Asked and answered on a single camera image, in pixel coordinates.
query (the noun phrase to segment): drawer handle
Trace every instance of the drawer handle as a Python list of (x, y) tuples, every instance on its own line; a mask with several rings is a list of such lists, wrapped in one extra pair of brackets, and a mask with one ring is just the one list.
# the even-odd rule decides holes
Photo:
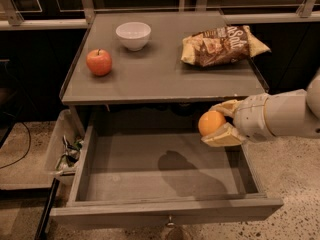
[(168, 228), (174, 228), (176, 226), (176, 224), (174, 224), (174, 222), (172, 222), (172, 216), (169, 216), (169, 222), (166, 223), (166, 227)]

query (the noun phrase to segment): robotic arm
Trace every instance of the robotic arm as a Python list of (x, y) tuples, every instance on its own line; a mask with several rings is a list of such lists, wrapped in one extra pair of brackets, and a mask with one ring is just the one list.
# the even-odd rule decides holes
[(278, 95), (260, 94), (231, 100), (210, 108), (233, 118), (215, 133), (204, 136), (209, 146), (262, 142), (279, 136), (320, 138), (320, 70), (307, 90)]

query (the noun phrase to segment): gray table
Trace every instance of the gray table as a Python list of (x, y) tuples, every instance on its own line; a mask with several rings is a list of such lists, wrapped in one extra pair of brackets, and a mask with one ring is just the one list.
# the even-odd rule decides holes
[[(117, 26), (142, 21), (151, 26), (150, 42), (131, 52), (116, 37)], [(202, 69), (180, 61), (182, 39), (225, 26), (217, 12), (156, 12), (97, 14), (66, 89), (65, 105), (213, 101), (265, 92), (248, 61)], [(95, 77), (85, 58), (105, 49), (112, 72)]]

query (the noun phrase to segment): drawer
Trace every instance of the drawer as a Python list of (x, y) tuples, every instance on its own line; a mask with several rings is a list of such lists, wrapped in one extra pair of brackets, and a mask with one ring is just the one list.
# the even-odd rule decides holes
[(75, 228), (263, 220), (282, 206), (261, 191), (245, 146), (200, 140), (201, 113), (127, 106), (97, 109), (64, 207), (51, 210)]

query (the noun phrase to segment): orange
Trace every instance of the orange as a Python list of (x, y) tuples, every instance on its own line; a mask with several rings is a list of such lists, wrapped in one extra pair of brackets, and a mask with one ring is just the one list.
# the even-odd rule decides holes
[(204, 113), (198, 122), (199, 132), (202, 136), (214, 133), (220, 126), (226, 123), (226, 119), (221, 112), (208, 111)]

